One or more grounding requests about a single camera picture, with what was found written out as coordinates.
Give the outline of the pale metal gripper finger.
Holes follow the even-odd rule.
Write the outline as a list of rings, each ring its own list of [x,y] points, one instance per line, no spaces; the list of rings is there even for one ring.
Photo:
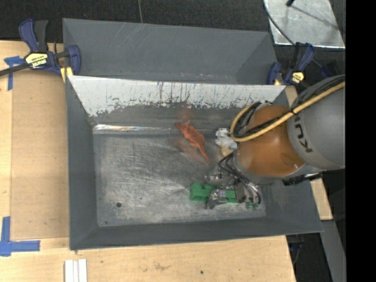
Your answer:
[[[215,167],[204,176],[206,183],[222,183],[225,175],[221,169]]]
[[[206,202],[206,209],[214,209],[216,206],[226,203],[226,191],[224,189],[213,189],[209,194],[208,201]]]

